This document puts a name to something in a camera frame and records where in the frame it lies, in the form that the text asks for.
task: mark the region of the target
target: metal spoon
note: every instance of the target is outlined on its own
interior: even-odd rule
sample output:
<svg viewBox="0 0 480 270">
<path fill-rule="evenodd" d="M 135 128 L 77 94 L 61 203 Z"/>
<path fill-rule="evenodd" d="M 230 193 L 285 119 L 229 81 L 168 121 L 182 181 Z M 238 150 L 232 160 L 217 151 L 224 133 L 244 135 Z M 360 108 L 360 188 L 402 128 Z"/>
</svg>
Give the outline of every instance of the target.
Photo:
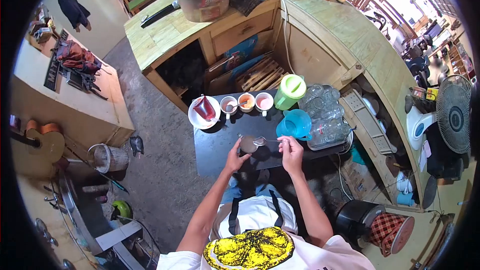
<svg viewBox="0 0 480 270">
<path fill-rule="evenodd" d="M 267 140 L 266 138 L 264 138 L 263 136 L 259 136 L 258 138 L 256 138 L 255 140 L 253 140 L 253 143 L 257 146 L 265 146 L 267 144 L 267 142 L 278 142 L 280 143 L 281 141 L 278 141 L 278 140 Z"/>
<path fill-rule="evenodd" d="M 237 105 L 227 104 L 227 106 L 225 106 L 225 112 L 231 113 L 231 112 L 233 112 L 233 108 L 234 108 L 234 107 L 237 107 L 237 106 L 240 106 L 240 105 L 244 105 L 244 104 L 246 104 L 247 102 L 248 102 L 248 101 L 244 101 L 244 102 L 241 102 L 241 103 L 239 103 L 239 104 L 237 104 Z"/>
</svg>

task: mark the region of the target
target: orange powder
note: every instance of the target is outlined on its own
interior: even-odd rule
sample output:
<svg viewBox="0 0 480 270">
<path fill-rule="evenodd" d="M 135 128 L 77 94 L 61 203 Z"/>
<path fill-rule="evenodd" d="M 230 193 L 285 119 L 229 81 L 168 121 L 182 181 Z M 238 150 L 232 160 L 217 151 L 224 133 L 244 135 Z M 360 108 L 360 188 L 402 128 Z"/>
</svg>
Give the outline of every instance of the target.
<svg viewBox="0 0 480 270">
<path fill-rule="evenodd" d="M 242 108 L 249 109 L 249 108 L 254 106 L 254 104 L 255 104 L 254 100 L 250 96 L 243 96 L 243 97 L 240 98 L 240 102 L 244 102 L 245 100 L 247 101 L 247 103 L 244 103 L 242 105 Z"/>
</svg>

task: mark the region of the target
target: white cloth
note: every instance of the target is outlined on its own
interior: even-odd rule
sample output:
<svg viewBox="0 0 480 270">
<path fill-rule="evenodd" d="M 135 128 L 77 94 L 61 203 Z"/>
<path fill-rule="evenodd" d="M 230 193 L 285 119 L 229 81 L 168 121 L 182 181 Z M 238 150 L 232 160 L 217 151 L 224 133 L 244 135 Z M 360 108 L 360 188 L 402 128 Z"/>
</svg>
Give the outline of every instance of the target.
<svg viewBox="0 0 480 270">
<path fill-rule="evenodd" d="M 352 249 L 350 244 L 339 235 L 331 237 L 323 248 L 305 242 L 302 237 L 295 235 L 298 227 L 292 206 L 281 198 L 278 199 L 278 204 L 284 219 L 282 230 L 291 237 L 295 249 L 289 259 L 272 269 L 375 269 L 367 257 Z M 230 211 L 231 204 L 220 205 L 218 208 L 217 217 L 210 233 L 211 241 L 232 237 L 228 223 Z M 277 217 L 271 197 L 256 196 L 242 200 L 238 204 L 237 233 L 271 227 Z M 211 270 L 213 268 L 208 265 L 202 255 L 190 251 L 180 251 L 160 255 L 157 270 L 166 269 Z"/>
</svg>

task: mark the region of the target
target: blue plastic pitcher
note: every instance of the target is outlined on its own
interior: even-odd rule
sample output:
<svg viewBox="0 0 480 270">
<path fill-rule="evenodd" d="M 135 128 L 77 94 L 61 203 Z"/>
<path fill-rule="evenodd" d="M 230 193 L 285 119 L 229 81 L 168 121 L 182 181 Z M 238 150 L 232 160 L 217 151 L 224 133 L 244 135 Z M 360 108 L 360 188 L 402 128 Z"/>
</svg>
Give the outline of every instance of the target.
<svg viewBox="0 0 480 270">
<path fill-rule="evenodd" d="M 296 109 L 283 111 L 283 115 L 285 118 L 276 127 L 277 137 L 292 136 L 302 141 L 310 141 L 312 139 L 310 134 L 312 120 L 306 112 Z"/>
</svg>

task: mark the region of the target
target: white bucket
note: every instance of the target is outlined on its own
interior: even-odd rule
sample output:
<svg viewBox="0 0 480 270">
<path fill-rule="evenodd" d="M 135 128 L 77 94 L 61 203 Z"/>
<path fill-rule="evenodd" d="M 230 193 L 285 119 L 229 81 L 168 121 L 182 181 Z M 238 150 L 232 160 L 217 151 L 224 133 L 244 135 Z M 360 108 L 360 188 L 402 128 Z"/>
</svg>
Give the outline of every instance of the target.
<svg viewBox="0 0 480 270">
<path fill-rule="evenodd" d="M 100 173 L 127 169 L 130 159 L 128 153 L 123 149 L 101 143 L 88 148 L 88 153 L 90 153 L 93 147 L 96 147 L 93 151 L 93 165 Z"/>
</svg>

